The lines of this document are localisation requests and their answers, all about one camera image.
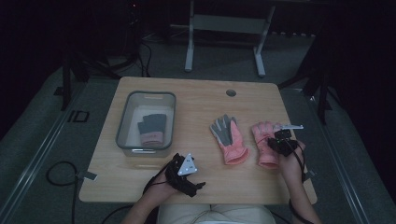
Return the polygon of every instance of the person's lap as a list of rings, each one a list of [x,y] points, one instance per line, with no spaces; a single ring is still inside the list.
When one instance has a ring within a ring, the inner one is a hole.
[[[260,204],[164,204],[160,224],[190,224],[203,221],[275,223],[271,212]]]

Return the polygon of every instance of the glove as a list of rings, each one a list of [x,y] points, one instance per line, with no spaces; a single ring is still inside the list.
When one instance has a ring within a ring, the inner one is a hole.
[[[178,153],[173,157],[171,161],[169,161],[161,170],[156,174],[154,177],[150,179],[150,181],[146,184],[143,194],[146,193],[146,191],[151,187],[153,184],[154,180],[165,170],[165,176],[166,176],[166,182],[163,183],[168,183],[172,188],[177,189],[180,192],[183,192],[190,197],[193,197],[196,195],[196,192],[198,189],[201,189],[206,182],[202,182],[199,184],[192,184],[188,179],[188,175],[178,175],[178,171],[183,164],[183,161],[186,158],[179,155]]]
[[[259,122],[251,127],[254,140],[260,152],[259,165],[267,169],[277,169],[278,154],[268,146],[268,139],[275,138],[274,133],[280,130],[280,124],[271,121]]]
[[[165,132],[166,115],[152,114],[143,117],[143,122],[138,122],[140,142],[143,147],[161,147],[163,133]]]
[[[236,126],[234,117],[224,115],[210,125],[210,130],[218,139],[226,165],[239,164],[248,158],[249,150],[244,147],[242,134]]]

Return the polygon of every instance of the table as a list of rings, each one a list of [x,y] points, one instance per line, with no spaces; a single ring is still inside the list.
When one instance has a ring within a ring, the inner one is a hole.
[[[226,94],[234,90],[234,97]],[[171,91],[177,97],[172,152],[166,158],[126,157],[116,145],[122,110],[131,91]],[[209,125],[227,113],[238,120],[247,160],[224,165],[222,152]],[[258,150],[250,127],[261,120],[290,123],[275,84],[172,78],[123,77],[109,108],[88,171],[95,181],[84,180],[79,198],[83,202],[136,202],[152,176],[176,153],[195,158],[198,172],[190,182],[206,182],[190,198],[184,194],[167,203],[287,203],[289,193],[279,171],[257,165]],[[312,182],[304,182],[311,203],[317,201]]]

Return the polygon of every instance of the gray carpet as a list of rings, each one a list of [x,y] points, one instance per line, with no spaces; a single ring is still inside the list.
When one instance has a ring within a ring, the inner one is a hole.
[[[265,78],[257,76],[252,49],[248,47],[215,47],[207,44],[207,41],[202,42],[205,44],[199,44],[198,41],[193,70],[185,73],[187,46],[182,35],[175,36],[171,43],[163,43],[155,35],[147,37],[146,40],[152,53],[148,71],[153,78],[278,84],[295,75],[313,39],[304,36],[287,38],[283,35],[270,35],[262,54],[267,72]],[[141,54],[143,61],[147,62],[149,49],[142,46]],[[116,63],[118,60],[113,58],[112,62]],[[141,65],[134,64],[119,73],[122,76],[139,77]],[[88,168],[118,82],[92,71],[92,78],[86,85],[73,83],[75,91],[81,92],[75,96],[69,110],[61,112],[62,99],[52,95],[56,87],[61,85],[61,78],[61,70],[49,78],[1,142],[2,205],[12,193],[27,163],[46,141],[51,125],[59,117],[68,118],[72,110],[89,111],[88,122],[61,122],[63,126],[58,137],[53,139],[47,157],[42,160],[42,166],[37,170],[31,187],[22,194],[21,203],[17,204],[15,213],[8,219],[9,223],[71,222],[73,186],[52,186],[46,180],[45,174],[57,161],[71,161],[81,171]],[[298,89],[303,85],[304,80],[282,90],[281,95],[291,122],[304,125],[303,130],[295,133],[307,144],[307,166],[316,173],[312,179],[318,195],[315,208],[322,220],[325,223],[396,223],[395,205],[382,185],[347,113],[329,98],[332,110],[326,112],[328,125],[324,127],[315,114],[316,103],[299,92]],[[61,166],[56,172],[54,178],[58,181],[73,180],[73,170],[70,167]],[[77,200],[76,223],[100,223],[111,211],[124,205],[126,204],[83,203]],[[268,207],[290,219],[290,211],[286,205]],[[117,213],[107,223],[119,223],[125,213],[126,210]]]

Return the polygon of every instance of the metal rail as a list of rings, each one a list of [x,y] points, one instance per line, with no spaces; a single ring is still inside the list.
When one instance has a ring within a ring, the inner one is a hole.
[[[65,111],[61,111],[58,118],[55,120],[54,124],[49,130],[49,133],[47,134],[43,143],[37,150],[36,154],[21,173],[16,185],[14,186],[12,192],[9,194],[6,203],[2,206],[0,210],[1,224],[6,224],[11,221],[12,216],[17,211],[21,201],[23,200],[23,197],[35,180],[35,177],[40,170],[42,164],[44,163],[44,160],[50,154],[53,144],[58,138],[59,133],[61,132],[67,118],[72,111],[71,108],[73,107],[73,104],[77,101],[77,98],[81,95],[82,90],[85,88],[85,86],[85,83],[76,84],[76,89],[73,92],[73,97],[69,103],[69,106],[66,108]]]
[[[309,110],[312,114],[312,117],[316,119],[317,123],[321,124],[317,111],[317,104],[315,103],[313,98],[306,97],[306,101],[308,103]],[[338,154],[337,148],[332,142],[332,137],[329,133],[329,130],[325,125],[319,125],[320,131],[325,139],[325,144],[329,149],[330,156],[332,158],[332,164],[334,166],[335,173],[337,174],[338,179],[340,180],[341,187],[346,195],[346,199],[349,203],[353,216],[357,223],[370,223],[369,219],[364,211],[364,208],[361,204],[361,200],[359,199],[358,193],[355,190],[355,187],[347,174],[347,170],[344,164],[341,162],[340,155]]]

